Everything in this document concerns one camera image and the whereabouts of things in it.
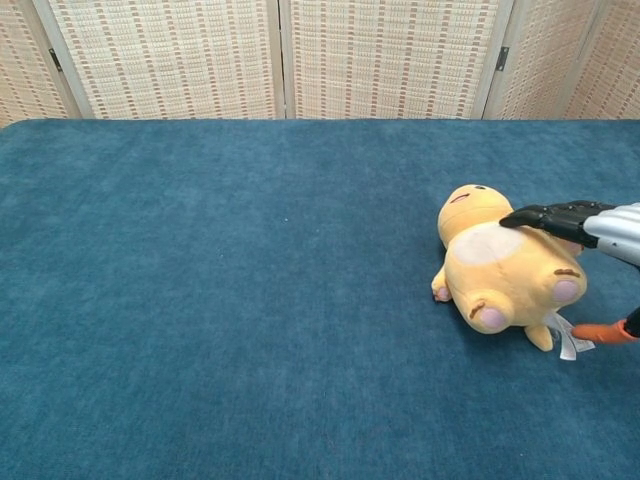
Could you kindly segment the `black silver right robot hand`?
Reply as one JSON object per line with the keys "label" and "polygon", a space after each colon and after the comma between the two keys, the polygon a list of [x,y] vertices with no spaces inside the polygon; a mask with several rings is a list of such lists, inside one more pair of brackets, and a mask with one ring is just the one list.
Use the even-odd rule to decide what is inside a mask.
{"label": "black silver right robot hand", "polygon": [[[542,230],[588,249],[597,249],[634,267],[639,266],[639,204],[611,205],[576,200],[516,209],[499,224]],[[623,344],[639,340],[639,311],[633,310],[613,324],[582,324],[572,329],[580,340],[597,344]]]}

